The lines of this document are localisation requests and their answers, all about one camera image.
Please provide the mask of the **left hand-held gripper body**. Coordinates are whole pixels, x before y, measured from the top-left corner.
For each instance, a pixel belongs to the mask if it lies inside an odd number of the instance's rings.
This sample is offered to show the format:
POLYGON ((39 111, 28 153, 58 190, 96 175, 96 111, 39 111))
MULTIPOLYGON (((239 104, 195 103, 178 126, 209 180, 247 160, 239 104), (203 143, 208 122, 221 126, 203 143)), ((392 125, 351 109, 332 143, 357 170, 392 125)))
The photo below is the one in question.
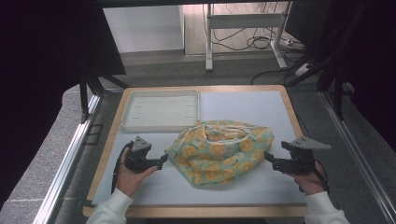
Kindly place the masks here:
POLYGON ((138 174, 146 171, 149 168, 147 154, 151 150, 151 143, 137 136, 134 141, 131 141, 125 147, 127 148, 125 167, 138 174))

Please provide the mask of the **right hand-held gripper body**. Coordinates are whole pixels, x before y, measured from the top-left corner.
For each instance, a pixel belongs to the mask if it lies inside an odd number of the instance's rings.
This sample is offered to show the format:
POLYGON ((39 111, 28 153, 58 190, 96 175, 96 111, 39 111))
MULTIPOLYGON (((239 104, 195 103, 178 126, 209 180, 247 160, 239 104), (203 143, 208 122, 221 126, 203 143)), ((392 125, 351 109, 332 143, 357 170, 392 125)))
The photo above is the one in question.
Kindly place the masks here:
POLYGON ((281 146, 285 148, 291 156, 290 160, 286 160, 286 164, 282 166, 281 171, 290 174, 309 174, 315 165, 314 150, 328 150, 332 147, 311 139, 301 136, 291 142, 281 142, 281 146))

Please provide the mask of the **green orange-print drawstring bag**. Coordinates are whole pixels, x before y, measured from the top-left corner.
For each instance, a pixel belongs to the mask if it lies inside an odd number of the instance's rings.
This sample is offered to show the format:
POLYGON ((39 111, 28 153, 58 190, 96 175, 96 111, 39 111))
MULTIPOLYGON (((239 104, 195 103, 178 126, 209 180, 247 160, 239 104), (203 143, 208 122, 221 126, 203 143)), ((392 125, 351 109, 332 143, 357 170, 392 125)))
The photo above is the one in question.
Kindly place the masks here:
POLYGON ((199 121, 165 150, 195 187, 229 183, 264 160, 275 136, 270 128, 233 120, 199 121))

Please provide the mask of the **person's right hand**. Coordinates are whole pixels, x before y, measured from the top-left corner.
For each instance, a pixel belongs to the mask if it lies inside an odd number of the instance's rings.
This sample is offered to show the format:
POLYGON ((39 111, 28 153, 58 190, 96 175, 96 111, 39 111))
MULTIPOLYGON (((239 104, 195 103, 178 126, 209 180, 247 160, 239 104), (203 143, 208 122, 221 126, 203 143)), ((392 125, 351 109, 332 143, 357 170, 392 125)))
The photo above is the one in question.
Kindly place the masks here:
POLYGON ((303 175, 290 174, 290 176, 306 195, 313 195, 325 190, 319 177, 313 172, 303 175))

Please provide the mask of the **person's left hand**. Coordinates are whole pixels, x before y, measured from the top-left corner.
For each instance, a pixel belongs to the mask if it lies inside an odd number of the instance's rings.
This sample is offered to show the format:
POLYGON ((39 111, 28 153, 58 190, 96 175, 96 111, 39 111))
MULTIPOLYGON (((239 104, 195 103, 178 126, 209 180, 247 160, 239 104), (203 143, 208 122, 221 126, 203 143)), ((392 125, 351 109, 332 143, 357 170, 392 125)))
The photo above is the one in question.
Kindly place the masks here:
POLYGON ((137 192, 143 180, 157 171, 157 167, 153 166, 148 168, 145 172, 136 174, 125 167, 124 162, 127 155, 126 148, 120 158, 120 165, 118 166, 117 184, 116 188, 122 193, 132 198, 137 192))

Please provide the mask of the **white plastic tray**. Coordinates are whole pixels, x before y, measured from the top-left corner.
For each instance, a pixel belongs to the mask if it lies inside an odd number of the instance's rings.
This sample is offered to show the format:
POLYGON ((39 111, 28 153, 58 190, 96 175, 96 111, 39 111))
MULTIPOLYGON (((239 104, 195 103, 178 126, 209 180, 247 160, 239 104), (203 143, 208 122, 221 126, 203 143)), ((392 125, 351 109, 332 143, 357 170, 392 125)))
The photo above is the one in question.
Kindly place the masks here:
POLYGON ((128 133, 177 133, 199 119, 197 90, 132 91, 120 126, 128 133))

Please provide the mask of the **white table mat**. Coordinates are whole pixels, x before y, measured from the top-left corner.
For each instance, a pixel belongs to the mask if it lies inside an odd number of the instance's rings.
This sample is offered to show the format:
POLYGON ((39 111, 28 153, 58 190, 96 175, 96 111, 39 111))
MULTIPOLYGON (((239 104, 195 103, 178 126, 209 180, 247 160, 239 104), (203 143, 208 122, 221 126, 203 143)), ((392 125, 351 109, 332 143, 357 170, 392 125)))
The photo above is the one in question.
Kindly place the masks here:
MULTIPOLYGON (((279 91, 199 91, 199 119, 228 119, 266 126, 275 135, 271 152, 280 158, 289 153, 280 145, 298 137, 292 128, 290 116, 279 91)), ((97 191, 94 205, 105 201, 111 194, 112 176, 121 149, 138 135, 152 144, 150 159, 164 154, 181 132, 177 133, 128 133, 116 125, 115 142, 97 191)), ((268 161, 262 161, 247 173, 226 184, 195 187, 188 182, 172 162, 167 161, 160 171, 144 180, 134 195, 134 205, 253 205, 303 203, 291 177, 282 175, 268 161)))

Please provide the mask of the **black metal stand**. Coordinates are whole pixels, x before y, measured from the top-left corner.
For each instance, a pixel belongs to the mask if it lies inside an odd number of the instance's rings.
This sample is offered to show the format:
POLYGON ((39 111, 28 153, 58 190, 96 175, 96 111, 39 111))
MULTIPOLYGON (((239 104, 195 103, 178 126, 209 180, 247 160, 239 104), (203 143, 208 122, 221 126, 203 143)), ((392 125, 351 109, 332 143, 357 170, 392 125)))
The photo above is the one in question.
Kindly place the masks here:
POLYGON ((320 75, 316 87, 318 91, 326 91, 329 89, 330 85, 334 83, 334 93, 333 93, 333 111, 336 116, 343 120, 342 113, 342 96, 343 96, 343 78, 338 72, 337 59, 335 56, 330 56, 324 62, 319 63, 313 68, 309 68, 305 73, 298 76, 297 78, 286 83, 287 87, 294 86, 303 80, 312 77, 318 72, 322 72, 320 75))

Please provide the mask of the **black tripod stand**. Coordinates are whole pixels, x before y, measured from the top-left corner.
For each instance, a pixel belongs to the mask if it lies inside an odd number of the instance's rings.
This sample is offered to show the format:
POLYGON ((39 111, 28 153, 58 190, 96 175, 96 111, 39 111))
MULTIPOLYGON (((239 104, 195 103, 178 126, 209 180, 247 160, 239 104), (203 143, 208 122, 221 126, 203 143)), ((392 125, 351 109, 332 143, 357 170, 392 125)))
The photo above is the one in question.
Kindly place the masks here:
POLYGON ((80 88, 80 103, 82 109, 81 122, 86 122, 90 117, 89 102, 88 102, 88 89, 96 95, 100 96, 105 88, 103 87, 99 77, 110 81, 113 84, 121 87, 122 89, 128 89, 129 85, 122 82, 121 80, 100 72, 98 69, 90 69, 85 63, 81 64, 82 75, 80 76, 79 88, 80 88))

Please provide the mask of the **white power strip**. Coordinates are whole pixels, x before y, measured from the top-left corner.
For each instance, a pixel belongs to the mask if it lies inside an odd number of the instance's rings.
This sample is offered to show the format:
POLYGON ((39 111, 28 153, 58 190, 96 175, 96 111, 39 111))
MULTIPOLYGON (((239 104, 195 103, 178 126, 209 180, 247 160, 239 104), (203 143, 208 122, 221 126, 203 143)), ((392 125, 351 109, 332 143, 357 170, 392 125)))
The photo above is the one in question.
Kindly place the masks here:
POLYGON ((295 76, 299 77, 305 72, 307 72, 310 68, 312 68, 312 65, 310 63, 304 63, 300 68, 298 68, 295 71, 295 76))

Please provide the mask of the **dark curtain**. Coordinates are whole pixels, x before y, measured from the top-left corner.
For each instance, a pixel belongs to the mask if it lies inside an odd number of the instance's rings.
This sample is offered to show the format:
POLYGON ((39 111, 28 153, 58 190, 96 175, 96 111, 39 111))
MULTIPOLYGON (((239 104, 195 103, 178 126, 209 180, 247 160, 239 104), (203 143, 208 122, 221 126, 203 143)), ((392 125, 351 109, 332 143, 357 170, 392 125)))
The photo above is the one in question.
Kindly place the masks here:
POLYGON ((0 209, 83 76, 123 66, 101 7, 0 0, 0 209))
POLYGON ((295 0, 285 31, 321 63, 363 3, 367 8, 346 41, 338 71, 354 88, 352 102, 396 151, 396 0, 295 0))

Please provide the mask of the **aluminium rail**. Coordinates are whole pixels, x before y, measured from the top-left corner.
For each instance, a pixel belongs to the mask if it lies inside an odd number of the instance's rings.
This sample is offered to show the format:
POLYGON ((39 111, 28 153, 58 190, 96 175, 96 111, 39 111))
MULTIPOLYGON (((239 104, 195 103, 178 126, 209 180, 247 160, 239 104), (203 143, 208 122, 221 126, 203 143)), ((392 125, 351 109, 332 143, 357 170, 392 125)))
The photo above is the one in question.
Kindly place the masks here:
POLYGON ((319 91, 318 96, 328 111, 337 132, 339 132, 346 145, 347 151, 351 155, 353 161, 356 163, 366 185, 372 192, 375 201, 378 204, 379 209, 384 215, 386 221, 388 224, 396 224, 396 205, 389 197, 389 194, 386 192, 384 186, 376 177, 368 161, 364 158, 360 147, 352 136, 346 123, 335 113, 331 97, 327 92, 323 91, 319 91))
POLYGON ((45 194, 33 224, 81 224, 87 220, 83 206, 91 180, 84 176, 89 169, 83 166, 82 155, 88 125, 80 118, 79 93, 69 91, 39 150, 38 167, 48 169, 49 175, 42 178, 45 194))

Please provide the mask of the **white metal desk frame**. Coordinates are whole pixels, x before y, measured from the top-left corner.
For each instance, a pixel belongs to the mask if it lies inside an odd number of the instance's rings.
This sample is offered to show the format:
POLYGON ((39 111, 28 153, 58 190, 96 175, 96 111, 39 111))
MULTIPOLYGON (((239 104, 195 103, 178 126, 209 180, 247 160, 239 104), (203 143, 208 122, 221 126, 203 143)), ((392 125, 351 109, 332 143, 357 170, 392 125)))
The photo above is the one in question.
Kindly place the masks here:
POLYGON ((212 13, 212 4, 207 5, 206 16, 206 46, 205 46, 205 70, 213 70, 212 32, 214 29, 238 29, 238 28, 276 28, 276 37, 270 41, 271 49, 281 70, 287 68, 287 64, 280 53, 280 39, 284 32, 286 21, 290 12, 291 1, 288 1, 281 13, 271 14, 236 14, 217 15, 212 13))

